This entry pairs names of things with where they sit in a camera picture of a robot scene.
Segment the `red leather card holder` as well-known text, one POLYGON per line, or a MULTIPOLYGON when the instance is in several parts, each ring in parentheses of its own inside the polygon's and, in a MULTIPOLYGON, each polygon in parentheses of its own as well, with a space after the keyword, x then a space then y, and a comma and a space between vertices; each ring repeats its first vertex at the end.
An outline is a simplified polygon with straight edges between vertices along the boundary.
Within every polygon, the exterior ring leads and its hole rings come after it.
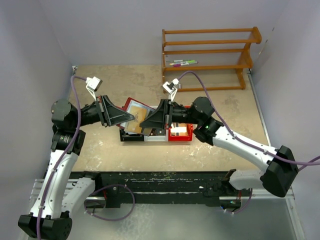
POLYGON ((133 120, 120 124, 120 127, 128 134, 141 134, 144 136, 150 136, 152 128, 140 127, 140 123, 143 122, 152 112, 154 108, 145 105, 133 98, 128 98, 123 107, 127 113, 134 116, 133 120))

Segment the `red plastic bin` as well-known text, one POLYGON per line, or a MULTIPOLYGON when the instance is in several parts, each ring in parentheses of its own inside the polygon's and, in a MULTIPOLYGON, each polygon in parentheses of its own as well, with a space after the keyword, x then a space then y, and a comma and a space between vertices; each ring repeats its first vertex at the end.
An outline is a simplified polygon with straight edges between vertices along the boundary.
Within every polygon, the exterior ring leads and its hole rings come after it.
POLYGON ((193 140, 192 123, 172 122, 170 125, 165 124, 166 137, 168 142, 184 142, 188 143, 193 140))

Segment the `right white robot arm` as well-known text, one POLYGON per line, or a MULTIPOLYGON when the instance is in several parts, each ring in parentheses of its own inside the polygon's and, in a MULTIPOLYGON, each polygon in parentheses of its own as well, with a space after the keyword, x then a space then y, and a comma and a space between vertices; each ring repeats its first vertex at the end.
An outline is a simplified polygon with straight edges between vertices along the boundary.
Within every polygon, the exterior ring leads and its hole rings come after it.
POLYGON ((202 143, 216 146, 240 156, 257 170, 230 170, 222 190, 228 196, 242 189, 264 188, 274 196, 286 196, 299 170, 293 152, 264 145, 244 137, 216 120, 215 109, 207 97, 197 97, 189 107, 162 99, 159 106, 140 123, 142 128, 164 129, 172 123, 194 124, 195 137, 202 143))

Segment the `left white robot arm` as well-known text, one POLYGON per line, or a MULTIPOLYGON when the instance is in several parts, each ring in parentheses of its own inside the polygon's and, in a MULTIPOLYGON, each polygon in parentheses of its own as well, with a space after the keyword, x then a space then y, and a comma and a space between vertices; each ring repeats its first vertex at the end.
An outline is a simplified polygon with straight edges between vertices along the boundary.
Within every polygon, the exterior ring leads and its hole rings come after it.
POLYGON ((134 116, 115 106, 106 95, 83 108, 60 99, 52 105, 51 113, 53 137, 47 172, 33 207, 29 214, 19 217, 18 226, 34 239, 65 240, 71 232, 73 215, 85 199, 103 191, 101 175, 90 172, 83 173, 75 186, 66 190, 86 136, 80 127, 97 122, 104 127, 116 126, 134 116))

